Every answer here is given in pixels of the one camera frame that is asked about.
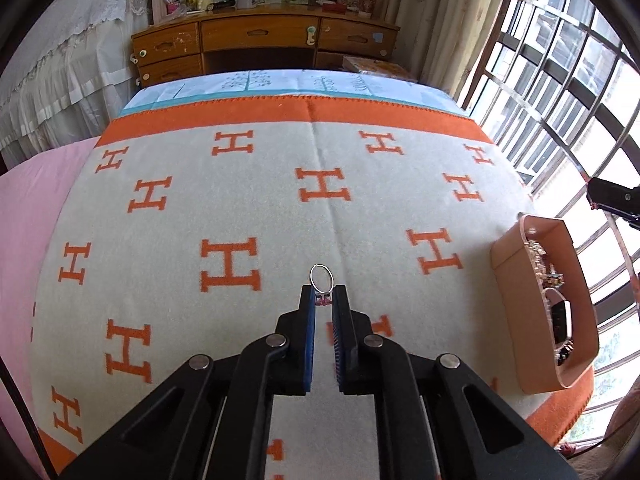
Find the light blue plant-print sheet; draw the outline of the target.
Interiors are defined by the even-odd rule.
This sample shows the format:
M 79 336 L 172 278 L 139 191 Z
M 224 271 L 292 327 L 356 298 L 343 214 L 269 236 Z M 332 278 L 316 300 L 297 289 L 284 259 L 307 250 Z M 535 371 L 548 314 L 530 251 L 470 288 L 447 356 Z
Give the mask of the light blue plant-print sheet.
M 333 70 L 242 70 L 164 82 L 138 91 L 120 114 L 252 96 L 365 99 L 467 115 L 442 90 L 400 79 Z

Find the orange H pattern blanket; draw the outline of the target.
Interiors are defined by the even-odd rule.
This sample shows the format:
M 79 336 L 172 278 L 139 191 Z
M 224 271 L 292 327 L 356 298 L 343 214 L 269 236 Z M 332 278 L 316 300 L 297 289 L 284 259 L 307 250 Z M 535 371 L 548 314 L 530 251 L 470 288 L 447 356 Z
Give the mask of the orange H pattern blanket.
M 30 376 L 63 468 L 194 354 L 239 353 L 309 280 L 346 286 L 375 333 L 460 356 L 550 442 L 591 376 L 527 394 L 490 248 L 533 202 L 472 120 L 421 107 L 260 96 L 111 123 L 43 259 Z

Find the pink smart watch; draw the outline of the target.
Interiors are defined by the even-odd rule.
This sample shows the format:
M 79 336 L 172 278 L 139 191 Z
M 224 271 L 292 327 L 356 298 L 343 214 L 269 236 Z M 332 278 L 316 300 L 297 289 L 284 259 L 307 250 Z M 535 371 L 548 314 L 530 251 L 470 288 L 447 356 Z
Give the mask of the pink smart watch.
M 552 329 L 555 363 L 561 366 L 575 349 L 572 305 L 557 288 L 547 287 L 542 293 Z

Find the pink bed sheet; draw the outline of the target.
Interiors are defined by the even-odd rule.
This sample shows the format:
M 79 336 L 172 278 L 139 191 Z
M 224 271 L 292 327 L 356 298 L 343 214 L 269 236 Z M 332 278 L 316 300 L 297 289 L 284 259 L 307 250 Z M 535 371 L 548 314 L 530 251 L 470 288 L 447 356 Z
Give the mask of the pink bed sheet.
M 1 357 L 32 410 L 29 350 L 44 256 L 96 138 L 40 153 L 1 177 Z

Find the gold crystal brooch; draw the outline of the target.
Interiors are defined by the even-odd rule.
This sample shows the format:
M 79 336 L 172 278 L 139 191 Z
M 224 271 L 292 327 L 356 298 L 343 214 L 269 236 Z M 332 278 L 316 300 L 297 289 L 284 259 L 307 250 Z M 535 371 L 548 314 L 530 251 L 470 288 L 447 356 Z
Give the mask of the gold crystal brooch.
M 536 240 L 526 240 L 525 248 L 539 285 L 542 288 L 560 289 L 565 283 L 564 275 L 555 270 L 548 252 Z

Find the white lace cloth cover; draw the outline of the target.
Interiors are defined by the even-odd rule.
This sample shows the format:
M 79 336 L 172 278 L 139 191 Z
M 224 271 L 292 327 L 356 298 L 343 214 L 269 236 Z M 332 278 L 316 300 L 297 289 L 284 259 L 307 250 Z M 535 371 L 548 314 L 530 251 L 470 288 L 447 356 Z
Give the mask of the white lace cloth cover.
M 55 0 L 1 75 L 1 159 L 100 136 L 137 91 L 131 37 L 148 0 Z

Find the stack of books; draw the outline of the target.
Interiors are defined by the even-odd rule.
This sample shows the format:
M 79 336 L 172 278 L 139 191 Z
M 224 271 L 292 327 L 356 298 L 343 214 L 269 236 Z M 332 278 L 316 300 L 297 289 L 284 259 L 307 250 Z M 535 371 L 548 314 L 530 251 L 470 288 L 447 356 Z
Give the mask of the stack of books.
M 343 58 L 343 68 L 348 72 L 357 74 L 416 82 L 416 78 L 401 66 L 392 62 L 374 60 L 373 58 L 358 58 L 358 56 L 345 55 Z

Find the wooden desk with drawers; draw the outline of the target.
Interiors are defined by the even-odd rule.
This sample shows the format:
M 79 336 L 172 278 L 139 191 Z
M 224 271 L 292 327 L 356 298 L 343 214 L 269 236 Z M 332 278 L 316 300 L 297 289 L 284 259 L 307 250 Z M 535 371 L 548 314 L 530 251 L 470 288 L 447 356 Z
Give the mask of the wooden desk with drawers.
M 131 37 L 143 88 L 238 70 L 341 70 L 346 56 L 388 61 L 399 27 L 309 6 L 205 12 Z

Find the window metal grille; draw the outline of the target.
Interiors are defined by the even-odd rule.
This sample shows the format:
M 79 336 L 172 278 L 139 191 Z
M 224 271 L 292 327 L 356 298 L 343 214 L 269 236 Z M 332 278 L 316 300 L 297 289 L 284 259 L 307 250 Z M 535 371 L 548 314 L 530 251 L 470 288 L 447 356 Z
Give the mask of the window metal grille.
M 586 196 L 592 177 L 639 182 L 639 71 L 590 0 L 504 3 L 462 105 L 502 149 L 538 214 L 570 231 L 600 351 L 591 399 L 567 440 L 591 444 L 639 371 L 639 233 Z

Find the pink jewelry tray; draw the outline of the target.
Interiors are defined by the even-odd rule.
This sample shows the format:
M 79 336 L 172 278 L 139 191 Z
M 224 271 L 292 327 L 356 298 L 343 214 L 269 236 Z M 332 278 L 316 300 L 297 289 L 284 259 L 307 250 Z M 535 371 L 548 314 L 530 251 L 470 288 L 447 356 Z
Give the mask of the pink jewelry tray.
M 575 349 L 561 366 L 555 363 L 554 341 L 542 288 L 525 248 L 536 240 L 564 275 L 560 292 L 572 305 Z M 523 214 L 490 250 L 508 320 L 516 376 L 526 393 L 568 389 L 590 369 L 599 352 L 596 314 L 573 240 L 560 219 Z

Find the beige curtain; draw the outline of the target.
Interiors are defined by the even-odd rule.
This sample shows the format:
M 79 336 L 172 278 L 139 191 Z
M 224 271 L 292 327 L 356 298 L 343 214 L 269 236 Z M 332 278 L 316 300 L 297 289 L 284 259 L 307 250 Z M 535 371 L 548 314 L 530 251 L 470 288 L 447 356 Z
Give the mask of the beige curtain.
M 480 58 L 502 0 L 380 0 L 398 27 L 392 61 L 421 84 L 457 99 Z

